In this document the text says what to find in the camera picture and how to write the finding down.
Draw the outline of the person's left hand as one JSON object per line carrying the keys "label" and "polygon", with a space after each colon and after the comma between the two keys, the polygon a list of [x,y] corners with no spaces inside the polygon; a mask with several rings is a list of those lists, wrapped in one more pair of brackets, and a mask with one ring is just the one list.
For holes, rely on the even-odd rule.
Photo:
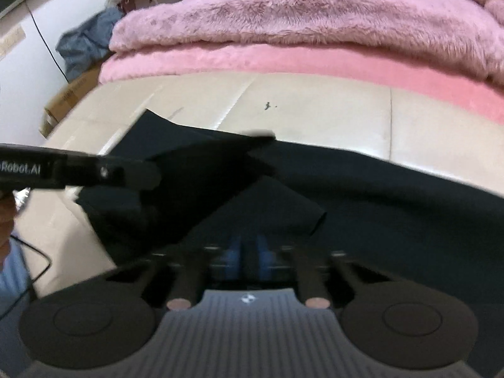
{"label": "person's left hand", "polygon": [[16,204],[13,195],[5,195],[1,198],[0,205],[0,256],[1,261],[9,255],[9,238],[14,228],[14,219],[17,215]]}

